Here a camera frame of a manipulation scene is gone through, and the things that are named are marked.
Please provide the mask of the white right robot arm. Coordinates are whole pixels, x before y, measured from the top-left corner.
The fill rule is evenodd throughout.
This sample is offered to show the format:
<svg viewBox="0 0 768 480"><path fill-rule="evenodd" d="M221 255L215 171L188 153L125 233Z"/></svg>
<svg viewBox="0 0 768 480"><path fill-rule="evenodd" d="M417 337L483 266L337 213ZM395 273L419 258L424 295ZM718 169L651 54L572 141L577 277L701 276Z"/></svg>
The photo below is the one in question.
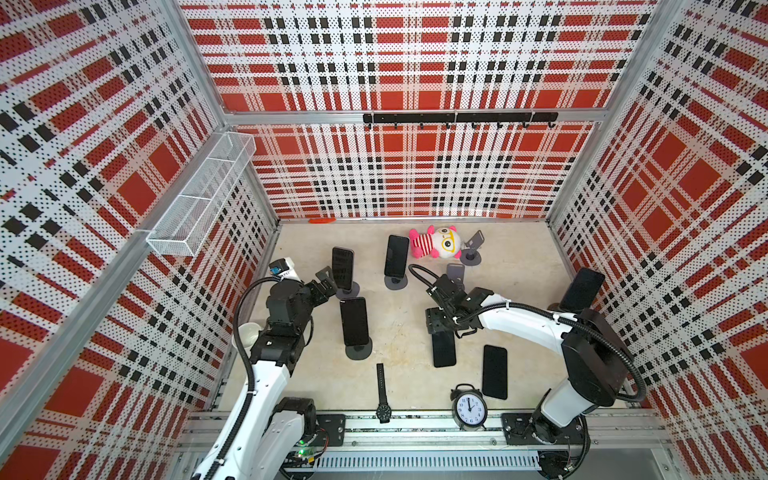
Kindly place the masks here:
<svg viewBox="0 0 768 480"><path fill-rule="evenodd" d="M457 338L486 329L513 335L561 355L566 377L531 414L533 437L553 445L566 428L618 400L640 403L648 388L632 354L605 317L591 308L546 310L477 287L465 292L447 275L419 279L436 303L428 332Z"/></svg>

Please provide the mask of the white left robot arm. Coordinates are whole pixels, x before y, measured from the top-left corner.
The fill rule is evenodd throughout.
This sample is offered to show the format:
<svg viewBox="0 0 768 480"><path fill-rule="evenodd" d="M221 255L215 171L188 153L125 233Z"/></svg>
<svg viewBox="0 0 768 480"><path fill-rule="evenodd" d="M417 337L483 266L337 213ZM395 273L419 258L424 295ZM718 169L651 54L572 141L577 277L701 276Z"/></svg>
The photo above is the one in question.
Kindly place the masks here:
<svg viewBox="0 0 768 480"><path fill-rule="evenodd" d="M267 324L247 348L239 331L243 305L249 294L265 283L272 285ZM246 381L235 410L191 474L193 479L272 479L296 444L314 438L314 401L285 397L283 391L307 345L305 332L314 330L313 310L336 291L329 267L305 283L289 258L272 262L268 275L246 288L232 318L233 341Z"/></svg>

